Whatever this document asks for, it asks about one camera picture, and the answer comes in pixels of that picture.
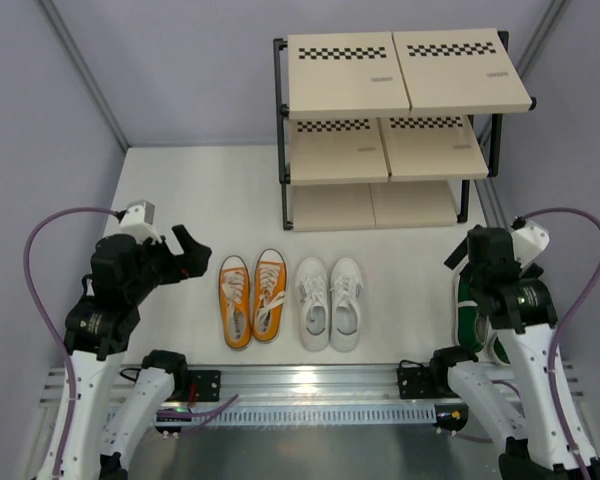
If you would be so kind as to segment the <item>green sneaker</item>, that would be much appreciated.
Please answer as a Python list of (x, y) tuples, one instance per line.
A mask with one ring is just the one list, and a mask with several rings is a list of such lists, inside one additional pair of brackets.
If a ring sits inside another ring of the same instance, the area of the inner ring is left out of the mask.
[(510, 364), (505, 348), (500, 342), (497, 334), (494, 334), (490, 337), (487, 344), (487, 354), (489, 359), (495, 364), (501, 366), (507, 366)]
[(468, 283), (461, 277), (465, 266), (466, 263), (462, 263), (453, 276), (453, 343), (473, 353), (479, 353), (487, 345), (491, 328), (487, 318), (480, 314), (477, 303), (470, 294)]

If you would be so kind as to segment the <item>white sneaker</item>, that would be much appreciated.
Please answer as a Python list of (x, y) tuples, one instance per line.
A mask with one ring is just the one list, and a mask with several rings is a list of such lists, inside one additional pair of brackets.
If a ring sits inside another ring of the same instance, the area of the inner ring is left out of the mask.
[(319, 259), (308, 257), (298, 266), (294, 298), (303, 347), (310, 352), (325, 349), (330, 335), (330, 308), (327, 272)]
[(339, 352), (350, 352), (358, 345), (362, 323), (362, 290), (362, 274), (358, 264), (348, 257), (338, 260), (330, 276), (330, 341)]

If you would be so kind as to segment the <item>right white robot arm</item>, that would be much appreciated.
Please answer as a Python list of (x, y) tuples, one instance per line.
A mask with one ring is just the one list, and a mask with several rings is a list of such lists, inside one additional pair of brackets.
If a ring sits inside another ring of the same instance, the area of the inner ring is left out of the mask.
[(600, 479), (600, 456), (574, 405), (556, 344), (558, 317), (534, 261), (549, 243), (534, 222), (476, 226), (446, 259), (504, 347), (522, 407), (514, 408), (460, 346), (439, 349), (428, 385), (468, 406), (499, 451), (504, 479)]

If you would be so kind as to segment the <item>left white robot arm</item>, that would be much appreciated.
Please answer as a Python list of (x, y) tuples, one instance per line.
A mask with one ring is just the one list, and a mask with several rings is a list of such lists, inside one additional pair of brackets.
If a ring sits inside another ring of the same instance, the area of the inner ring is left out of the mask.
[(112, 423), (109, 400), (141, 303), (158, 287), (201, 277), (210, 247), (183, 225), (172, 229), (181, 253), (164, 237), (136, 239), (124, 232), (100, 239), (82, 294), (65, 320), (65, 381), (40, 479), (125, 479), (141, 435), (164, 401), (183, 399), (190, 387), (185, 355), (152, 350), (134, 390)]

